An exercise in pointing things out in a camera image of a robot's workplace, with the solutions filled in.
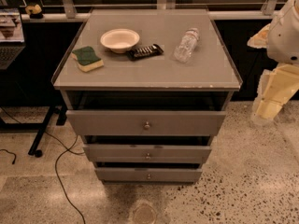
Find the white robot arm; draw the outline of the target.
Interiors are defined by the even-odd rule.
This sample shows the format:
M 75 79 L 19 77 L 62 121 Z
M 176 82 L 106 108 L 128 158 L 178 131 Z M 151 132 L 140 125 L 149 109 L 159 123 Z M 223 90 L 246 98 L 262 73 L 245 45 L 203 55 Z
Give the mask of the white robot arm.
M 265 125 L 299 91 L 299 0 L 288 0 L 247 45 L 266 49 L 267 56 L 278 63 L 272 71 L 263 70 L 252 105 L 251 120 Z

